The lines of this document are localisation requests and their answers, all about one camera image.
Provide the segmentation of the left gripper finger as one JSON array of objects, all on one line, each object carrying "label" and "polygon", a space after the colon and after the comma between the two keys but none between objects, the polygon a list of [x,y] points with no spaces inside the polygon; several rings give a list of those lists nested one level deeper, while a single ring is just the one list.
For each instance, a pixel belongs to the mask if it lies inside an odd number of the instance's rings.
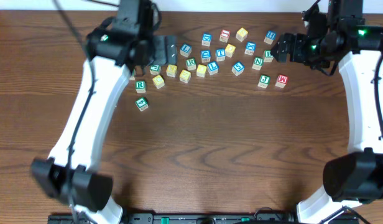
[{"label": "left gripper finger", "polygon": [[175,65],[177,63],[177,38],[174,35],[165,37],[167,64]]},{"label": "left gripper finger", "polygon": [[167,49],[164,35],[158,35],[153,38],[154,61],[153,64],[165,65],[167,63]]}]

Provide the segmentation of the green B block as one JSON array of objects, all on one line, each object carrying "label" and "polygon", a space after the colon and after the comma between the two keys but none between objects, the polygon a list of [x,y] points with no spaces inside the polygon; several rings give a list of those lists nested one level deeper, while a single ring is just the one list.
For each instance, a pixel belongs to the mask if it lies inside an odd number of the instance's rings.
[{"label": "green B block", "polygon": [[274,59],[270,50],[265,50],[263,56],[264,56],[264,63],[271,63]]}]

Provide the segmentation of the green r block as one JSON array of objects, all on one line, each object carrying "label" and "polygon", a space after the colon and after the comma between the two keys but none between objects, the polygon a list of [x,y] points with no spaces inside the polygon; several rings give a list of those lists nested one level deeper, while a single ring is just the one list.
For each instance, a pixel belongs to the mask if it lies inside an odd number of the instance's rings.
[{"label": "green r block", "polygon": [[196,70],[196,60],[194,57],[186,59],[185,63],[188,71]]},{"label": "green r block", "polygon": [[144,80],[138,80],[135,82],[135,88],[137,93],[145,93],[147,90],[146,83]]}]

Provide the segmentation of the yellow O block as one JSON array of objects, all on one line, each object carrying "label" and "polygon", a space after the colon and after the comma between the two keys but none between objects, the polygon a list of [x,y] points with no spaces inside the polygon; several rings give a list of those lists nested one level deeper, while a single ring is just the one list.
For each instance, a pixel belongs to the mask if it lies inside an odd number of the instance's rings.
[{"label": "yellow O block", "polygon": [[199,64],[196,68],[196,75],[201,78],[205,78],[207,71],[207,66],[203,64]]},{"label": "yellow O block", "polygon": [[225,55],[231,58],[234,55],[235,50],[236,50],[236,47],[234,45],[228,44],[225,48]]}]

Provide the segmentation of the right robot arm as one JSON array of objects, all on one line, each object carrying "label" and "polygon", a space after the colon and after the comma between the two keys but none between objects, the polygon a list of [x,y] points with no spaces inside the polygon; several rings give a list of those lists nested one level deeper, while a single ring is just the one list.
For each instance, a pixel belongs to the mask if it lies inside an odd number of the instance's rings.
[{"label": "right robot arm", "polygon": [[282,34],[276,61],[301,63],[344,83],[348,153],[326,163],[323,184],[297,204],[299,223],[329,223],[346,211],[383,200],[383,27],[368,26],[362,1],[314,3],[303,11],[306,34]]}]

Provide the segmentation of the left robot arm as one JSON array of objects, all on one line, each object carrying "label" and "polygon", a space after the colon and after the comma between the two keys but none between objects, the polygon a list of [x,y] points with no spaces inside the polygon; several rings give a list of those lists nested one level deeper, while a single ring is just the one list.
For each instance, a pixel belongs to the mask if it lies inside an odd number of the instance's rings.
[{"label": "left robot arm", "polygon": [[74,222],[83,213],[91,223],[121,223],[113,179],[98,173],[114,109],[136,66],[177,61],[174,35],[154,35],[150,27],[108,29],[113,22],[106,19],[87,35],[81,85],[65,129],[48,158],[34,159],[30,167],[47,196],[72,208]]}]

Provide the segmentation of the blue L block upper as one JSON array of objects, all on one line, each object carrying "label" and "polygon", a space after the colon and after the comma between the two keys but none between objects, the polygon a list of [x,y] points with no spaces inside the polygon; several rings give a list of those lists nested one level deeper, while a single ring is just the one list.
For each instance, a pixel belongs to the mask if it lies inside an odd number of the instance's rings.
[{"label": "blue L block upper", "polygon": [[181,54],[182,56],[184,56],[184,57],[189,57],[190,54],[191,54],[191,52],[192,52],[192,47],[191,47],[191,45],[189,45],[189,44],[184,43],[184,44],[182,44],[182,46],[180,47],[180,54]]}]

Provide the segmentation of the blue l block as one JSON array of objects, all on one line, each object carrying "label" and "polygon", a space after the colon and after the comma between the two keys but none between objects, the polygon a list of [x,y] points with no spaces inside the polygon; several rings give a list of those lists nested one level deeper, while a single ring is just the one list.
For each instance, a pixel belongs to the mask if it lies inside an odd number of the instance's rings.
[{"label": "blue l block", "polygon": [[180,54],[181,54],[182,56],[184,56],[184,57],[189,57],[190,54],[191,54],[191,52],[192,52],[192,47],[191,47],[191,45],[189,45],[189,44],[184,43],[184,44],[182,44],[182,46],[180,47]]},{"label": "blue l block", "polygon": [[210,62],[207,64],[207,69],[208,69],[208,73],[210,75],[214,75],[214,74],[218,73],[219,66],[218,66],[217,62],[213,61],[213,62]]}]

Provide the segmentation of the blue H block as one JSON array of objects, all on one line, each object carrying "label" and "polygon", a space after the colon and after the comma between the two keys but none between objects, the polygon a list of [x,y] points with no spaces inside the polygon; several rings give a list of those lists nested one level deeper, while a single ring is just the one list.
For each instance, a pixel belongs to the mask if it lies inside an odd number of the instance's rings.
[{"label": "blue H block", "polygon": [[265,42],[266,44],[271,45],[271,44],[274,42],[274,40],[276,39],[276,35],[277,35],[277,34],[276,34],[275,32],[273,32],[273,31],[271,31],[271,30],[268,30],[267,33],[266,33],[266,35],[265,35],[264,42]]}]

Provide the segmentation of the green J block left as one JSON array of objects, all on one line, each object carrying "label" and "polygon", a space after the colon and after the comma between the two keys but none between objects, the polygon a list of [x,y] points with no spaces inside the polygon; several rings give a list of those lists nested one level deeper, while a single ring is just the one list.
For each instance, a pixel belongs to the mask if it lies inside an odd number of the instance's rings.
[{"label": "green J block left", "polygon": [[150,74],[151,75],[159,75],[161,72],[161,66],[157,64],[153,64],[150,66]]}]

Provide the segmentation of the green j block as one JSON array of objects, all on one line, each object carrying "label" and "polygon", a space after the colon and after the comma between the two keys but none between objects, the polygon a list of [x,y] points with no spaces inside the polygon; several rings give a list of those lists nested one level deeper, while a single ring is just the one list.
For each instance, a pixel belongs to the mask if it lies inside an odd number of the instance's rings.
[{"label": "green j block", "polygon": [[151,75],[159,75],[161,72],[161,66],[157,64],[153,64],[150,66],[150,74]]},{"label": "green j block", "polygon": [[269,83],[270,83],[270,76],[261,75],[257,86],[261,88],[267,88],[269,86]]}]

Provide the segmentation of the green 7 block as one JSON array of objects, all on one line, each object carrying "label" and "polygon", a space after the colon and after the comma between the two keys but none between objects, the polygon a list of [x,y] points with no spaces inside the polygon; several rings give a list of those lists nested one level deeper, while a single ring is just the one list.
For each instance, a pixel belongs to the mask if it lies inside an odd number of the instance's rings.
[{"label": "green 7 block", "polygon": [[131,73],[130,80],[135,80],[136,79],[136,70],[134,69]]}]

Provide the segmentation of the red M block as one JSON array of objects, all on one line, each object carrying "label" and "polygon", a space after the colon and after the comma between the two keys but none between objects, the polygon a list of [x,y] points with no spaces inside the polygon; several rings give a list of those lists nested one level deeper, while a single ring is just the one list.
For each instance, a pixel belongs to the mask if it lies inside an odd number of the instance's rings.
[{"label": "red M block", "polygon": [[284,88],[287,85],[287,83],[288,83],[288,76],[279,74],[276,79],[275,86],[279,88]]}]

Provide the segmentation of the blue X block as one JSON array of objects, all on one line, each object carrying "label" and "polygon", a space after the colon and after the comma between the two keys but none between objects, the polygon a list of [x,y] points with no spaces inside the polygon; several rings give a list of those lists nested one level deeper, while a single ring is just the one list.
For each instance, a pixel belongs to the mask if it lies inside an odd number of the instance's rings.
[{"label": "blue X block", "polygon": [[255,49],[256,49],[256,43],[247,42],[244,53],[246,55],[254,55]]}]

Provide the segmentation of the yellow K block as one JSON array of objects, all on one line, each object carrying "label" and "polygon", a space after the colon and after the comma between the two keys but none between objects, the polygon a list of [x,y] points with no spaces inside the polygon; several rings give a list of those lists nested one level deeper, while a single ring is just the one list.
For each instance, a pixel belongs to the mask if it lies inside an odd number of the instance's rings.
[{"label": "yellow K block", "polygon": [[167,69],[166,69],[166,74],[168,77],[175,78],[177,75],[177,66],[172,65],[172,64],[168,64]]}]

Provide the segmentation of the green J block right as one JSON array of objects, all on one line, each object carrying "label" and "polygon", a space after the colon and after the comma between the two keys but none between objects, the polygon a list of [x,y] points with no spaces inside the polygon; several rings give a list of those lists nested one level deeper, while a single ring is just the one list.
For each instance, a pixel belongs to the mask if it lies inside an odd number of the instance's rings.
[{"label": "green J block right", "polygon": [[270,76],[261,75],[257,86],[261,88],[267,88],[269,86],[269,83],[270,83]]}]

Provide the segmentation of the yellow C block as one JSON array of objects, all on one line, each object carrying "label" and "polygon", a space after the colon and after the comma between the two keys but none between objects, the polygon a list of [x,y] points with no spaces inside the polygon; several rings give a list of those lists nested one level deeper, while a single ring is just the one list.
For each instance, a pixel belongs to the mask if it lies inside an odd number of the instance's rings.
[{"label": "yellow C block", "polygon": [[153,79],[153,84],[154,86],[157,88],[157,89],[160,89],[162,88],[163,86],[165,86],[165,81],[164,79],[162,78],[161,75],[156,75]]}]

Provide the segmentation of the blue D block upper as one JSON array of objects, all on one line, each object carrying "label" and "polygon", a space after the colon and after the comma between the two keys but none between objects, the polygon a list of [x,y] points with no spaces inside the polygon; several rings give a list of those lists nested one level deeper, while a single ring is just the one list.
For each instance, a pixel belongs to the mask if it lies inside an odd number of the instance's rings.
[{"label": "blue D block upper", "polygon": [[209,47],[211,45],[212,35],[208,33],[204,33],[201,38],[202,46]]}]

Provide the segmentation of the blue d block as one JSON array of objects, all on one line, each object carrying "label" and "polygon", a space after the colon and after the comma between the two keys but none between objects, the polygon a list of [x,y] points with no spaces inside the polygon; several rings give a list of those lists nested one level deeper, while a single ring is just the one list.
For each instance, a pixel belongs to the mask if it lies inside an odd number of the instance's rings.
[{"label": "blue d block", "polygon": [[208,33],[204,33],[201,38],[202,46],[209,47],[211,45],[212,35]]},{"label": "blue d block", "polygon": [[208,63],[211,61],[211,52],[210,50],[202,50],[201,51],[201,62]]}]

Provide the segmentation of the blue D block lower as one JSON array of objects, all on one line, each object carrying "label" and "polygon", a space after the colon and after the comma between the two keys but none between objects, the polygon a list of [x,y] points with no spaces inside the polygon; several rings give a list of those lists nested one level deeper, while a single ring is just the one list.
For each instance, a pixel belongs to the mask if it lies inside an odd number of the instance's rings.
[{"label": "blue D block lower", "polygon": [[211,61],[211,52],[210,50],[202,50],[201,51],[201,62],[208,63]]}]

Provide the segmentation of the yellow S block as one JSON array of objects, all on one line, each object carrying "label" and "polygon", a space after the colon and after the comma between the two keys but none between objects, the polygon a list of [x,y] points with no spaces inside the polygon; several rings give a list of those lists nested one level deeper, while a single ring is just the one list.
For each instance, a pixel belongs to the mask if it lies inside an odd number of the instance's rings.
[{"label": "yellow S block", "polygon": [[188,70],[182,70],[179,79],[181,82],[188,83],[191,79],[191,76],[191,72],[189,72]]}]

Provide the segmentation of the yellow 6 block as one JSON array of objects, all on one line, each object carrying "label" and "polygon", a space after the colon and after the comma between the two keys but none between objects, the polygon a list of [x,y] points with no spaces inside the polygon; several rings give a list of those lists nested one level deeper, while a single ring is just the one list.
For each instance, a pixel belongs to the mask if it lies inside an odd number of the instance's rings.
[{"label": "yellow 6 block", "polygon": [[243,42],[247,38],[247,35],[248,31],[242,27],[236,32],[236,39],[240,42]]}]

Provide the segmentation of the blue 5 block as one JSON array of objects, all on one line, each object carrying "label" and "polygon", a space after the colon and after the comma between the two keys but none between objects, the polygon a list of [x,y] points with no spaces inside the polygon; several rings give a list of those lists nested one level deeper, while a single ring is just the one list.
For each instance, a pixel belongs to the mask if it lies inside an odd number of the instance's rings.
[{"label": "blue 5 block", "polygon": [[232,72],[235,74],[235,76],[239,76],[244,71],[245,66],[241,62],[236,62],[232,66]]}]

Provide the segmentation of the blue L block lower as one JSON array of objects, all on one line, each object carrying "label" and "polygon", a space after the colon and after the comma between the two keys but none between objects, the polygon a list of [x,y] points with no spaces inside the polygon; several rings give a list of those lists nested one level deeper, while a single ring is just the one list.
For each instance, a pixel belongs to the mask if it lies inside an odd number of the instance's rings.
[{"label": "blue L block lower", "polygon": [[219,66],[218,66],[217,62],[213,61],[213,62],[210,62],[207,64],[207,69],[208,69],[208,73],[210,75],[214,75],[214,74],[218,73]]}]

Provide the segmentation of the blue T block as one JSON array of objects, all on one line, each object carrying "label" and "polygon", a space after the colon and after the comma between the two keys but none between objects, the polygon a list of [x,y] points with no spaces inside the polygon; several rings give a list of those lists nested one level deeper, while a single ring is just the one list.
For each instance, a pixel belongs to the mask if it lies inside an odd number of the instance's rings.
[{"label": "blue T block", "polygon": [[216,49],[216,61],[224,61],[226,59],[225,49]]}]

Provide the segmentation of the green 4 block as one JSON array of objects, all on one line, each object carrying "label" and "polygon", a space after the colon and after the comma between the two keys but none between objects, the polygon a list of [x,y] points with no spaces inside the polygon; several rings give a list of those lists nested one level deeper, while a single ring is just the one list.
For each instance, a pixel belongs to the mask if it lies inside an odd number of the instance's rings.
[{"label": "green 4 block", "polygon": [[137,108],[139,109],[139,111],[144,111],[149,107],[149,104],[148,104],[146,98],[144,98],[144,97],[137,99],[135,101],[135,104],[136,104]]}]

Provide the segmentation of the red I block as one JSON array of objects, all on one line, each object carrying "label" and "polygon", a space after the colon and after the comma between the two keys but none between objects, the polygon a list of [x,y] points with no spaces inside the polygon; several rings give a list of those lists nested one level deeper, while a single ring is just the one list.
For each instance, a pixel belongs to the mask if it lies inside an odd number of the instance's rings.
[{"label": "red I block", "polygon": [[231,32],[229,30],[223,29],[219,35],[219,41],[227,43],[230,35],[231,35]]}]

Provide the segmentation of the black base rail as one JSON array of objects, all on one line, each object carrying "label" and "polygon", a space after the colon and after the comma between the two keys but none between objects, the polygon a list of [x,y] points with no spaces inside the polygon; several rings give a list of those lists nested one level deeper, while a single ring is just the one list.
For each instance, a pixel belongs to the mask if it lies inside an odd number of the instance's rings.
[{"label": "black base rail", "polygon": [[[120,223],[129,224],[231,224],[231,223],[298,223],[291,214],[277,213],[264,210],[257,215],[154,215],[151,213],[130,213]],[[48,224],[70,224],[74,223],[71,215],[50,215]],[[358,224],[357,217],[345,214],[340,215],[328,223],[330,224]]]}]

